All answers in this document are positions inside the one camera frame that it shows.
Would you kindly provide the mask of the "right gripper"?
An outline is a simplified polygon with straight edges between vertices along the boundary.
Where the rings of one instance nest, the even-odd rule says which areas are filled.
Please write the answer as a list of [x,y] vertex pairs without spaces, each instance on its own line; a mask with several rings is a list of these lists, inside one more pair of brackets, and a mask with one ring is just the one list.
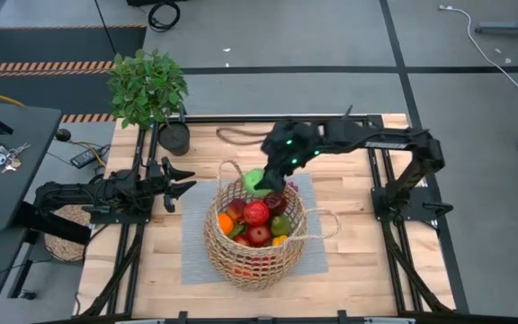
[[317,156],[323,145],[325,126],[321,121],[277,121],[262,143],[262,152],[267,156],[263,177],[255,190],[270,190],[282,193],[286,186],[285,176]]

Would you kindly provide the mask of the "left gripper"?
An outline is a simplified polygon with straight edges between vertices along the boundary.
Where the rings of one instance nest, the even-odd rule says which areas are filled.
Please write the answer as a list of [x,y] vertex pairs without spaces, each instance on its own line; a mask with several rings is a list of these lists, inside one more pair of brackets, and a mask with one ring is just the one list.
[[153,195],[164,196],[164,206],[168,212],[174,212],[173,199],[179,199],[184,193],[196,185],[195,181],[171,183],[172,180],[184,180],[194,176],[193,171],[182,171],[172,166],[168,157],[158,163],[151,159],[147,164],[147,182]]

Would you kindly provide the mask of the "green apple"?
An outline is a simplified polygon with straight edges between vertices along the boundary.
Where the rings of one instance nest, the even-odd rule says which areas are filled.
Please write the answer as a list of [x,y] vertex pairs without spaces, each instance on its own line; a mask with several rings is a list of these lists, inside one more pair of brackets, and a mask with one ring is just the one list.
[[271,189],[256,189],[255,186],[263,180],[264,171],[261,168],[256,168],[245,174],[244,187],[254,196],[265,197],[271,193]]

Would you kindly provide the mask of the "green pear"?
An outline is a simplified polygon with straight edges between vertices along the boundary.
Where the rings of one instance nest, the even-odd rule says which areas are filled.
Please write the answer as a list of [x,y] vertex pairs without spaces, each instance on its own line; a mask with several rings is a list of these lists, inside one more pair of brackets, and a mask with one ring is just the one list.
[[286,215],[275,216],[272,219],[271,232],[274,237],[288,236],[292,231],[290,218]]

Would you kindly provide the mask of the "red pomegranate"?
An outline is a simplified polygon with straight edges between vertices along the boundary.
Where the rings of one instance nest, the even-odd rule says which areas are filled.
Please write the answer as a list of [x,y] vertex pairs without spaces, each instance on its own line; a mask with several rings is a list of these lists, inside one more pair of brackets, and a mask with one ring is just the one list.
[[239,198],[234,199],[227,206],[227,215],[233,222],[238,223],[244,218],[245,207],[245,200]]

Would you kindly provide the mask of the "small dark red apple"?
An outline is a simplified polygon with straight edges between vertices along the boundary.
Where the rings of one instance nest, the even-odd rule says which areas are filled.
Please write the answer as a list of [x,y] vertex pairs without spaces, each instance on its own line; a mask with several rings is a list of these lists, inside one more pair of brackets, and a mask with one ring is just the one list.
[[255,226],[247,230],[246,237],[252,247],[260,248],[272,239],[272,232],[266,225]]

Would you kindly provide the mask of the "orange fruit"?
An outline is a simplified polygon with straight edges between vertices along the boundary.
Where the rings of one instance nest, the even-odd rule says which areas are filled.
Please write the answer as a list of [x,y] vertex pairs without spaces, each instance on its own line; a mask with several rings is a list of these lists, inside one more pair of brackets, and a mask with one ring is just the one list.
[[219,227],[223,233],[228,236],[235,228],[235,222],[226,213],[220,213],[218,215]]

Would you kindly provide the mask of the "woven wicker basket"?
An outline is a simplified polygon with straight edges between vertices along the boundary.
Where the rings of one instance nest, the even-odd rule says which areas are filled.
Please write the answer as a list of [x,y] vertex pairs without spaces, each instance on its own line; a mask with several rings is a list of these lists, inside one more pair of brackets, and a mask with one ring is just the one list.
[[[246,203],[260,203],[263,197],[246,189],[245,175],[236,161],[223,160],[217,169],[218,191],[212,198],[203,225],[204,245],[213,267],[226,280],[246,291],[259,291],[278,283],[303,255],[305,244],[312,239],[329,239],[342,228],[339,216],[325,208],[307,208],[297,190],[286,186],[282,197],[285,207],[279,219],[290,221],[290,233],[279,245],[274,245],[272,234],[258,243],[243,245],[235,241],[236,230],[225,232],[219,224],[219,215],[235,199]],[[237,179],[224,183],[222,166],[230,164],[237,172]],[[333,217],[335,228],[326,234],[309,234],[308,218],[311,214],[327,214]]]

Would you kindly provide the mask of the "black plant pot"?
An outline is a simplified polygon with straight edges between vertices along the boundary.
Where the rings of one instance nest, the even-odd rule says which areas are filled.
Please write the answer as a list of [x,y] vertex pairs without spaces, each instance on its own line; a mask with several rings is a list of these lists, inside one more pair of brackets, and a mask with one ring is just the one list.
[[183,156],[190,149],[191,133],[188,126],[180,121],[164,124],[158,132],[159,144],[175,156]]

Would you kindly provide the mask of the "grey woven placemat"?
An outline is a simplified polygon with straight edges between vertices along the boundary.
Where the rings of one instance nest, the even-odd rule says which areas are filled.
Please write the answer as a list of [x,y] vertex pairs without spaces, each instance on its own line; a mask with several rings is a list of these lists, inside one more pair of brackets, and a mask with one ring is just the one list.
[[[204,244],[204,222],[217,189],[214,182],[200,182],[180,198],[183,284],[219,283],[226,280],[210,262]],[[327,271],[324,241],[313,239],[305,242],[304,252],[289,275],[317,275]]]

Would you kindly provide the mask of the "black power adapter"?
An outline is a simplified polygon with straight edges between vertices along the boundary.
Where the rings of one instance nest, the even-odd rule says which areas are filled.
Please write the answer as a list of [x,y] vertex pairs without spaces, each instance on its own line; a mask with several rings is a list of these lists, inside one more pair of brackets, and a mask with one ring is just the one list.
[[93,162],[97,162],[100,167],[104,167],[105,162],[103,161],[103,153],[106,149],[106,146],[99,148],[89,147],[82,153],[70,158],[69,163],[77,169],[86,167]]

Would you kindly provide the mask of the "green leafy plant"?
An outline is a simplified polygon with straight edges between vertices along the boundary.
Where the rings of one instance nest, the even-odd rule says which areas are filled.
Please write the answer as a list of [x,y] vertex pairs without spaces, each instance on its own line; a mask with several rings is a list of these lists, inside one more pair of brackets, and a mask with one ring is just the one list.
[[189,88],[180,65],[169,53],[138,49],[133,57],[116,54],[107,85],[112,93],[112,115],[123,129],[142,130],[184,108]]

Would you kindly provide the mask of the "dark grey desk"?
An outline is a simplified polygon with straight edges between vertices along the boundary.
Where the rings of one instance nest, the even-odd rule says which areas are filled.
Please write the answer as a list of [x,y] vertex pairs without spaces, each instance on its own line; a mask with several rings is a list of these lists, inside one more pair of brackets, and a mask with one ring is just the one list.
[[86,226],[54,214],[39,215],[34,206],[24,201],[61,118],[58,109],[0,103],[0,122],[12,130],[0,134],[0,144],[10,149],[30,145],[19,156],[21,165],[17,170],[4,171],[0,166],[0,230],[15,224],[84,244],[91,234]]

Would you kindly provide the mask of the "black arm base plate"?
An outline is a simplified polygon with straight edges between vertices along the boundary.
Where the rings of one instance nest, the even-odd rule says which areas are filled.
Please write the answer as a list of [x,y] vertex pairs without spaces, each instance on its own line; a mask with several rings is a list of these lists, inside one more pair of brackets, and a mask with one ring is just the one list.
[[435,201],[428,187],[414,188],[400,205],[388,202],[384,187],[372,188],[371,199],[379,221],[436,221],[454,209],[451,204]]
[[83,206],[93,224],[146,224],[151,220],[151,208],[116,209],[109,206]]

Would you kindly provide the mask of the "black aluminium table frame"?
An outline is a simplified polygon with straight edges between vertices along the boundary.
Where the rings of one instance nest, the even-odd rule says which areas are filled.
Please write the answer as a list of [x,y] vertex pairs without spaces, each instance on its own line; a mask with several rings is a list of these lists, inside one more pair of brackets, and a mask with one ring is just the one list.
[[[268,131],[272,121],[259,115],[218,116],[219,121],[190,121],[191,150],[182,157],[170,157],[173,165],[196,173],[198,185],[212,185],[216,192],[216,172],[222,159],[234,159],[244,172],[263,167],[265,156],[259,146],[237,147],[215,136],[219,126]],[[138,129],[121,127],[116,121],[112,136],[108,172],[131,167]],[[182,284],[182,207],[189,190],[175,204],[176,213],[167,213],[162,198],[156,199],[154,215],[146,226],[138,267],[133,319],[177,320],[187,311],[187,323],[195,320],[227,323],[273,324],[313,323],[324,317],[351,323],[359,316],[389,316],[397,313],[389,263],[380,224],[373,217],[371,203],[371,165],[362,149],[350,155],[323,156],[308,163],[296,174],[308,173],[320,208],[339,214],[342,230],[324,241],[328,272],[293,275],[257,292],[246,292],[226,283]],[[112,276],[121,226],[111,225],[89,246],[79,285],[78,300],[83,313]],[[438,232],[421,222],[406,223],[408,243],[416,271],[441,303],[457,309],[448,278]]]

